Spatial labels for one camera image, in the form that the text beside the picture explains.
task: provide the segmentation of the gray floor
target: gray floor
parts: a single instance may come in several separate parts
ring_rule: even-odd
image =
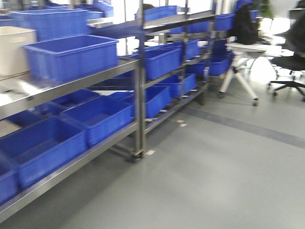
[[[149,135],[136,165],[106,152],[0,224],[1,229],[304,229],[305,104],[256,63],[260,106],[234,80]],[[187,126],[179,127],[178,119]]]

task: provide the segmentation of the shelf caster wheel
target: shelf caster wheel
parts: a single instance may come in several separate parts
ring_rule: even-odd
[[[224,98],[224,92],[219,92],[218,93],[218,98],[220,98],[220,99]]]
[[[135,164],[135,163],[139,163],[141,162],[143,159],[143,154],[140,153],[138,155],[135,155],[135,156],[132,156],[132,162]]]
[[[268,83],[268,85],[267,85],[267,90],[269,91],[270,88],[271,88],[271,83]]]
[[[252,106],[258,106],[258,105],[259,105],[258,99],[254,99]]]
[[[277,93],[273,92],[272,93],[272,100],[275,102],[276,101],[276,97],[277,97]]]

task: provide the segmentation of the metal shelving rack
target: metal shelving rack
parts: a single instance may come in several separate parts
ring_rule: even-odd
[[[184,105],[188,104],[191,100],[194,98],[202,95],[202,103],[204,101],[204,93],[207,88],[207,82],[200,82],[198,87],[196,88],[196,91],[193,91],[188,94],[188,96],[181,97],[177,101],[174,101],[164,114],[159,114],[155,119],[153,119],[151,122],[145,121],[145,89],[148,87],[151,87],[155,85],[156,83],[159,83],[160,81],[170,77],[173,74],[181,73],[181,79],[184,78],[185,74],[185,68],[187,66],[196,64],[202,60],[205,60],[205,70],[203,74],[208,76],[209,72],[209,65],[210,65],[210,57],[212,54],[212,47],[213,47],[213,41],[215,37],[214,33],[214,23],[211,23],[210,32],[209,33],[197,33],[197,34],[188,34],[187,32],[187,25],[198,23],[202,21],[214,21],[215,19],[215,13],[216,13],[216,3],[220,0],[212,0],[212,9],[208,11],[202,11],[199,13],[194,14],[188,14],[188,0],[185,0],[185,6],[182,8],[184,11],[184,14],[177,14],[166,18],[161,18],[153,21],[144,22],[143,18],[143,0],[139,0],[139,10],[138,10],[138,19],[133,21],[126,21],[121,24],[112,25],[108,27],[103,27],[101,29],[96,29],[93,34],[94,35],[100,35],[100,36],[106,36],[106,37],[113,37],[113,38],[127,38],[132,36],[137,36],[139,39],[139,61],[140,61],[140,77],[139,77],[139,107],[140,107],[140,122],[139,122],[139,128],[141,132],[141,148],[144,149],[145,152],[145,146],[146,146],[146,137],[145,135],[149,133],[151,130],[153,130],[155,127],[157,127],[160,123],[162,123],[164,120],[166,120],[169,116],[173,115],[177,110],[182,108]],[[173,40],[182,40],[183,45],[183,59],[182,59],[182,65],[175,69],[174,71],[167,73],[161,77],[159,77],[156,80],[147,81],[145,77],[145,69],[144,69],[144,63],[143,63],[143,50],[144,50],[144,36],[145,35],[159,35],[160,33],[168,33],[170,29],[175,27],[184,27],[184,32],[181,35],[178,35],[173,38]],[[208,39],[208,48],[207,51],[191,61],[185,60],[185,47],[188,42],[188,39],[197,39],[197,38],[207,38]]]
[[[138,65],[139,60],[121,57],[119,65],[116,67],[59,85],[54,85],[52,82],[47,81],[33,81],[28,73],[0,81],[0,119],[3,119],[60,96],[134,70],[136,110],[135,119],[131,124],[0,206],[0,223],[130,134],[135,134],[135,151],[133,155],[135,157],[142,155],[143,150],[139,142],[141,133],[139,131],[140,112],[138,101],[140,88],[138,84]]]
[[[175,16],[171,16],[171,17],[167,17],[167,18],[163,18],[163,19],[149,21],[149,22],[144,22],[144,19],[143,19],[144,11],[143,11],[142,5],[143,5],[143,0],[140,0],[140,9],[139,9],[140,13],[138,15],[138,18],[140,20],[141,27],[142,27],[142,33],[140,33],[140,36],[139,36],[140,37],[140,47],[139,47],[140,54],[139,55],[140,55],[140,59],[141,59],[140,66],[142,67],[140,69],[140,73],[142,74],[140,76],[140,84],[141,84],[140,88],[143,89],[142,92],[140,93],[140,94],[142,94],[142,96],[140,97],[140,113],[141,113],[141,117],[142,117],[141,122],[140,122],[140,128],[141,128],[141,133],[143,133],[142,147],[145,150],[146,149],[146,144],[145,144],[145,135],[146,134],[148,134],[155,127],[157,127],[164,120],[166,120],[168,117],[173,115],[180,108],[182,108],[183,106],[188,104],[194,98],[202,95],[203,96],[202,104],[203,104],[204,92],[206,91],[206,88],[207,88],[207,82],[204,82],[204,81],[199,83],[196,90],[194,90],[191,93],[188,93],[187,96],[181,96],[179,99],[175,100],[172,104],[170,104],[168,107],[168,110],[164,114],[158,115],[151,122],[145,121],[145,89],[146,88],[155,85],[156,83],[170,77],[171,75],[173,75],[175,73],[180,73],[180,78],[181,78],[181,80],[183,80],[184,75],[185,75],[185,68],[187,66],[196,64],[202,60],[205,60],[205,70],[203,72],[203,75],[205,75],[206,77],[208,76],[209,66],[210,66],[210,61],[211,61],[210,57],[212,54],[212,47],[213,47],[213,43],[214,43],[213,41],[214,41],[214,36],[215,36],[214,19],[215,19],[215,13],[216,13],[216,0],[212,1],[211,10],[200,12],[200,13],[195,13],[195,14],[188,14],[188,0],[185,0],[184,14],[175,15]],[[212,21],[209,34],[206,34],[206,33],[197,34],[197,38],[203,38],[203,37],[208,38],[207,50],[203,54],[192,59],[191,61],[186,61],[186,58],[185,58],[186,45],[188,43],[188,39],[192,37],[188,34],[187,25],[192,24],[192,23],[202,22],[202,21]],[[178,69],[176,69],[168,74],[165,74],[156,80],[146,81],[145,80],[145,70],[143,67],[144,64],[142,62],[143,50],[144,50],[144,42],[143,42],[144,35],[151,35],[151,34],[157,35],[158,33],[162,32],[162,33],[165,33],[165,40],[166,40],[167,39],[166,33],[169,31],[169,29],[175,28],[175,27],[180,27],[180,26],[184,27],[184,32],[182,33],[182,35],[180,37],[180,39],[183,41],[182,65]]]

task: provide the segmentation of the wall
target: wall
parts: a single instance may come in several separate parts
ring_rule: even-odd
[[[298,0],[271,0],[272,10],[276,18],[288,18],[288,11],[294,8]]]

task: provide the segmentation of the blue plastic bin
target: blue plastic bin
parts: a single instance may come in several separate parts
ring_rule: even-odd
[[[31,76],[62,83],[116,66],[117,42],[112,38],[80,35],[23,47]]]
[[[188,26],[188,33],[199,33],[199,32],[208,32],[209,31],[210,22],[202,21],[198,23],[193,23]],[[183,32],[183,27],[176,27],[171,29],[170,34],[179,34]]]
[[[50,1],[46,1],[45,6],[47,9],[66,9],[66,8],[68,8],[68,6],[66,6],[66,5],[60,5],[57,3],[50,2]]]
[[[117,100],[123,100],[130,96],[133,96],[133,92],[115,92],[109,95],[109,97]]]
[[[87,20],[102,18],[103,12],[97,12],[97,11],[87,11]]]
[[[192,59],[193,57],[197,56],[200,54],[200,48],[198,47],[197,43],[199,40],[193,40],[193,41],[188,41],[186,45],[186,59]],[[149,51],[149,50],[157,50],[157,49],[179,49],[179,57],[180,59],[182,58],[182,42],[174,42],[174,43],[168,43],[168,44],[163,44],[163,45],[156,45],[156,46],[151,46],[151,47],[146,47],[144,50]]]
[[[226,31],[232,29],[234,18],[234,13],[216,15],[215,31]]]
[[[41,121],[41,117],[29,110],[19,112],[17,114],[7,117],[6,119],[21,127],[27,127],[29,125]]]
[[[63,112],[65,107],[62,107],[54,102],[47,102],[34,107],[34,113],[42,118],[57,116]]]
[[[93,6],[98,8],[102,12],[113,10],[112,5],[109,5],[103,2],[102,0],[93,0]]]
[[[113,17],[113,10],[104,11],[103,13],[103,17],[105,18]]]
[[[252,20],[256,21],[256,18],[258,16],[258,10],[251,10],[250,13],[251,13]]]
[[[76,92],[64,95],[58,99],[54,99],[53,102],[59,104],[65,109],[69,109],[71,107],[75,107],[91,99],[94,99],[98,96],[99,94],[96,92],[92,92],[88,89],[81,89]]]
[[[52,9],[11,13],[18,27],[34,29],[38,41],[88,32],[85,10]]]
[[[227,40],[215,40],[213,44],[212,56],[226,56],[227,51]]]
[[[9,15],[0,14],[0,26],[15,26],[15,21]]]
[[[252,0],[237,0],[235,5],[235,12],[238,11],[240,8],[242,8],[244,5],[251,3],[253,3]]]
[[[179,49],[156,49],[144,52],[146,79],[154,80],[180,66]]]
[[[88,11],[98,11],[101,12],[98,8],[94,7],[92,4],[79,3],[74,6],[76,9],[88,10]]]
[[[77,120],[86,128],[89,146],[99,143],[132,122],[132,106],[108,96],[99,96],[62,114]]]
[[[85,132],[55,117],[0,138],[21,188],[29,187],[86,150]]]
[[[231,57],[229,55],[212,57],[210,75],[221,75],[230,68],[230,65]]]
[[[170,87],[171,97],[179,97],[180,95],[186,94],[196,87],[196,75],[185,74],[185,79],[180,80],[179,75],[175,74],[156,85]]]
[[[164,86],[154,86],[149,87],[145,90],[146,95],[146,118],[155,117],[160,110],[165,108],[167,104],[172,101],[170,88]],[[134,96],[128,96],[126,94],[126,98],[122,99],[122,101],[126,103],[133,103]]]
[[[220,75],[225,73],[230,68],[231,62],[232,57],[230,55],[212,57],[209,75]],[[187,67],[185,71],[187,73],[195,73],[198,76],[202,76],[204,66],[204,62],[199,62]]]
[[[0,205],[18,193],[18,180],[16,171],[0,153]]]
[[[193,41],[189,41],[186,45],[186,59],[192,59],[193,57],[197,56],[200,54],[200,49],[197,45],[198,40],[193,40]],[[182,53],[182,42],[174,42],[174,43],[170,43],[170,44],[165,44],[165,45],[160,45],[160,48],[171,48],[171,47],[176,47],[179,48],[181,50]]]
[[[166,18],[177,14],[177,6],[159,6],[149,10],[144,10],[144,21],[152,21],[160,18]]]
[[[46,10],[46,6],[27,6],[25,10]]]

